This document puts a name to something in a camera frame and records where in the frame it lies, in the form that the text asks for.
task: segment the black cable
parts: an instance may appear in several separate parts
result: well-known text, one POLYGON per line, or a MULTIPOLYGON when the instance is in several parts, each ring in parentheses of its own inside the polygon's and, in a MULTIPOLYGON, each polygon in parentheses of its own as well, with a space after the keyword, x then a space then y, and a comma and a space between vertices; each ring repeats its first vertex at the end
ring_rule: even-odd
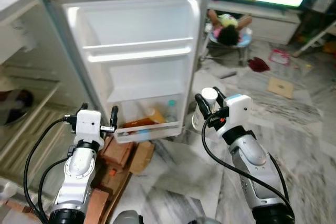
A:
POLYGON ((40 142, 42 141, 42 139, 45 137, 45 135, 48 133, 48 131, 57 123, 63 122, 65 119, 58 119, 56 121, 54 121, 53 123, 51 123, 51 125, 49 125, 43 132, 43 134, 40 136, 40 138, 37 140, 36 144, 34 145, 33 149, 31 149, 28 157, 27 157, 27 161, 26 161, 26 165, 25 165, 25 170, 23 173, 23 190, 25 193, 25 198, 29 204, 29 206, 33 209, 35 215, 39 218, 39 220, 43 223, 43 224, 47 224, 48 220, 40 213, 40 211, 36 208, 36 206, 34 205, 34 203, 32 202, 32 199, 29 196, 29 192, 28 192, 28 169, 29 169, 29 163, 30 160, 34 154, 34 151, 37 149, 38 145, 40 144, 40 142))
POLYGON ((248 178, 248 179, 250 179, 250 180, 252 180, 252 181, 254 181, 254 182, 258 183, 258 184, 260 184, 260 185, 262 185, 262 186, 264 186, 265 188, 267 188, 267 189, 270 190, 271 192, 275 193, 277 196, 279 196, 279 197, 285 202, 286 206, 288 207, 288 210, 291 212, 291 215, 292 215, 292 217, 293 217, 293 219, 294 219, 294 218, 295 218, 295 215, 294 215, 293 209, 292 209, 292 207, 290 206, 289 201, 288 201, 288 200, 281 194, 281 192, 279 192, 277 189, 271 187, 270 185, 266 184, 265 182, 263 182, 263 181, 257 179, 256 177, 252 176, 251 174, 248 174, 248 173, 246 173, 246 172, 244 172, 244 171, 242 171, 242 170, 240 170, 240 169, 238 169, 238 168, 236 168, 236 167, 234 167, 234 166, 232 166, 232 165, 229 165, 229 164, 225 163, 224 161, 222 161, 222 160, 220 160, 218 157, 216 157, 216 156, 209 150, 209 148, 208 148, 208 146, 207 146, 207 144, 206 144, 206 142, 205 142, 205 129, 206 129, 206 127, 207 127, 208 122, 210 121, 210 119, 211 119, 211 118, 214 118, 214 117, 216 117, 216 114, 212 114, 212 115, 210 115, 210 116, 205 120, 205 123, 203 124, 203 127, 202 127, 202 143, 203 143, 204 149, 205 149, 205 151, 207 152, 207 154, 208 154, 214 161, 216 161, 217 163, 219 163, 219 164, 223 165, 224 167, 226 167, 226 168, 228 168, 228 169, 230 169, 230 170, 232 170, 232 171, 234 171, 234 172, 236 172, 236 173, 238 173, 238 174, 240 174, 240 175, 242 175, 242 176, 244 176, 244 177, 246 177, 246 178, 248 178))
POLYGON ((288 200, 289 202, 289 194, 288 194, 288 191, 287 191, 287 186, 286 186, 286 182, 285 182, 285 179, 283 178, 283 175, 282 175, 282 172, 280 170, 280 167, 278 166, 277 164, 277 161, 273 158, 273 156, 269 154, 269 157, 271 158, 274 166, 275 166, 275 169, 277 170, 278 174, 279 174, 279 177, 280 177, 280 181, 281 181, 281 184, 282 184, 282 188, 283 188, 283 194, 285 195, 285 198, 288 200))
POLYGON ((37 203, 38 203, 38 208, 41 212, 41 214, 43 215, 44 218, 48 219, 48 217, 46 216, 46 213, 43 210, 43 205, 42 205, 42 189, 43 189, 43 183, 44 180, 46 179, 46 176, 48 174, 48 172, 54 168, 56 165, 65 162, 66 160, 68 160, 68 158, 63 158, 57 162, 54 162, 52 165, 50 165, 43 173, 42 178, 40 180, 40 185, 38 186, 38 194, 37 194, 37 203))

